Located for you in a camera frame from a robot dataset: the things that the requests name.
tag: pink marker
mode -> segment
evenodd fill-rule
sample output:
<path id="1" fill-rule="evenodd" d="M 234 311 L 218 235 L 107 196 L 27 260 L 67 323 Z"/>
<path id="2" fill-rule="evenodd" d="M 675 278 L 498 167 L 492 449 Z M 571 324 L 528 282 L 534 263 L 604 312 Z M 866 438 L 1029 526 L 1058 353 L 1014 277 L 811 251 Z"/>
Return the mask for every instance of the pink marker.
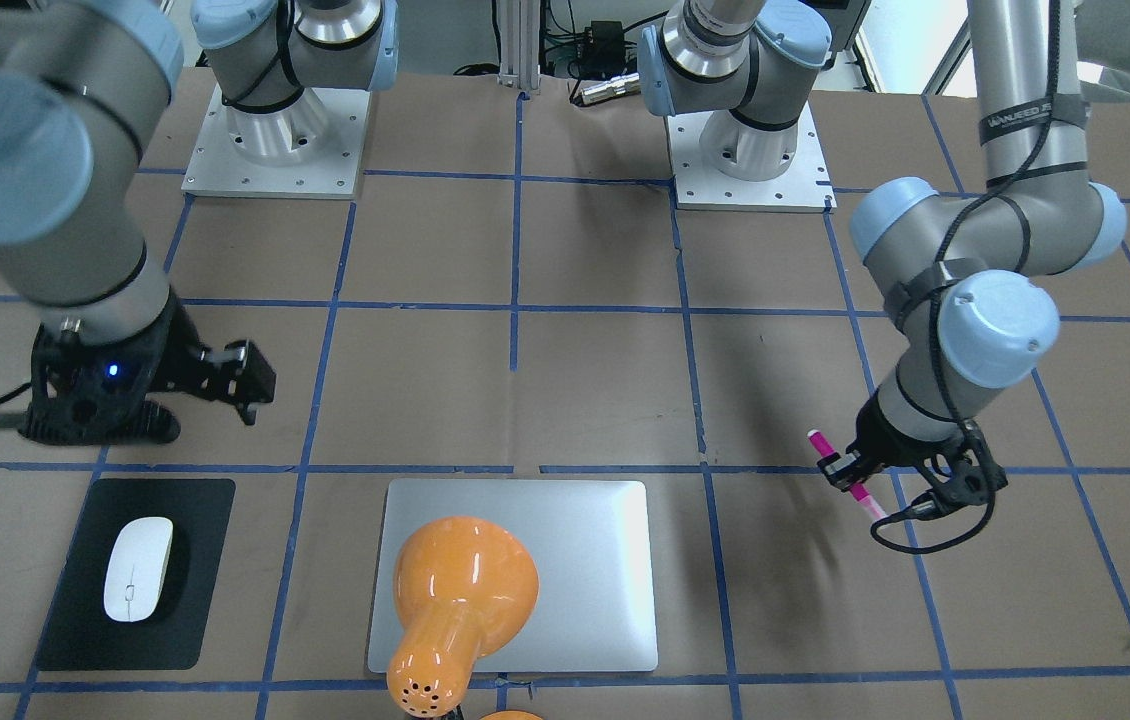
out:
<path id="1" fill-rule="evenodd" d="M 817 452 L 822 460 L 827 460 L 832 456 L 835 456 L 835 459 L 840 460 L 836 448 L 832 446 L 831 442 L 827 442 L 827 439 L 818 430 L 809 430 L 806 436 L 809 439 L 809 445 L 812 445 L 812 450 Z M 862 510 L 866 510 L 872 520 L 880 520 L 888 515 L 888 512 L 885 512 L 880 503 L 876 502 L 876 497 L 872 497 L 872 493 L 868 492 L 862 483 L 854 483 L 852 486 L 849 486 L 849 495 L 853 496 L 858 505 Z"/>

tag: orange shaker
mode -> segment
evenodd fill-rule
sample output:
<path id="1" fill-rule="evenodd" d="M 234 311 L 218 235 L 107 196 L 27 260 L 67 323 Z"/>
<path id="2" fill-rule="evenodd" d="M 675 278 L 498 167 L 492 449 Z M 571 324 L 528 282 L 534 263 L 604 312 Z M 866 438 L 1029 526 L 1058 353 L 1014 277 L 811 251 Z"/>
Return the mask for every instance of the orange shaker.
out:
<path id="1" fill-rule="evenodd" d="M 441 518 L 406 539 L 393 592 L 405 637 L 388 662 L 386 691 L 410 715 L 434 719 L 463 701 L 475 662 L 529 621 L 538 570 L 497 524 Z"/>

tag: computer mouse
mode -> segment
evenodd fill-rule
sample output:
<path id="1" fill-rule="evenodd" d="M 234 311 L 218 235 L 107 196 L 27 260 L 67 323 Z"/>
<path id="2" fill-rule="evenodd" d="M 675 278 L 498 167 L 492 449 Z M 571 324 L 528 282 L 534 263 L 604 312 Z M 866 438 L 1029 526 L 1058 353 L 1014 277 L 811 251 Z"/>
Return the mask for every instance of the computer mouse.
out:
<path id="1" fill-rule="evenodd" d="M 169 564 L 173 523 L 167 518 L 139 518 L 121 528 L 107 562 L 103 610 L 118 623 L 153 616 Z"/>

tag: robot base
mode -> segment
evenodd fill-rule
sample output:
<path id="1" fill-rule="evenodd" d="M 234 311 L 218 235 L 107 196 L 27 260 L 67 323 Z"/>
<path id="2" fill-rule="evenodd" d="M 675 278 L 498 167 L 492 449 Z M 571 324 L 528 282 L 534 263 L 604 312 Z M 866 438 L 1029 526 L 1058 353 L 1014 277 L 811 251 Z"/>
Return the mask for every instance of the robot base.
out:
<path id="1" fill-rule="evenodd" d="M 667 146 L 676 175 L 676 205 L 687 210 L 754 210 L 762 212 L 822 212 L 836 197 L 831 192 L 827 162 L 812 127 L 809 105 L 801 111 L 801 145 L 785 173 L 771 181 L 729 177 L 712 167 L 699 147 L 699 136 L 712 113 L 689 113 L 667 119 Z"/>
<path id="2" fill-rule="evenodd" d="M 208 197 L 299 197 L 351 200 L 360 177 L 360 158 L 370 120 L 370 93 L 312 88 L 323 102 L 334 137 L 323 154 L 299 165 L 259 165 L 233 146 L 221 111 L 221 90 L 214 88 L 195 149 L 186 162 L 182 190 Z"/>
<path id="3" fill-rule="evenodd" d="M 370 673 L 385 673 L 405 631 L 395 557 L 432 520 L 501 524 L 533 556 L 538 604 L 477 673 L 643 673 L 658 665 L 646 489 L 634 480 L 397 479 L 386 488 L 370 619 Z"/>

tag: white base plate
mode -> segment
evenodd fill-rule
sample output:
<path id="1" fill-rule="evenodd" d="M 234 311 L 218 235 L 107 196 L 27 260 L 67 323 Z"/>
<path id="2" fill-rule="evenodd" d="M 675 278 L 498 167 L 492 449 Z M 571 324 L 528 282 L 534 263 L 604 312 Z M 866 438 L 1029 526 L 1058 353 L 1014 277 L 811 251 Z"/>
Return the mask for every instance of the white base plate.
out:
<path id="1" fill-rule="evenodd" d="M 676 205 L 687 210 L 760 210 L 770 212 L 822 212 L 836 197 L 831 191 L 827 162 L 812 127 L 809 105 L 801 110 L 801 140 L 788 172 L 771 181 L 751 182 L 729 177 L 703 158 L 698 137 L 711 113 L 689 113 L 667 119 L 667 146 L 676 174 Z"/>
<path id="2" fill-rule="evenodd" d="M 538 567 L 524 628 L 477 673 L 624 673 L 658 666 L 646 489 L 635 480 L 399 479 L 386 489 L 370 621 L 372 673 L 386 673 L 405 630 L 395 556 L 432 520 L 472 515 L 513 534 Z"/>
<path id="3" fill-rule="evenodd" d="M 299 165 L 259 165 L 236 149 L 227 132 L 221 90 L 214 87 L 205 122 L 195 137 L 195 149 L 186 162 L 182 190 L 208 197 L 303 197 L 351 200 L 360 177 L 360 155 L 370 120 L 370 93 L 365 90 L 312 90 L 329 111 L 337 132 L 327 138 L 321 154 Z"/>

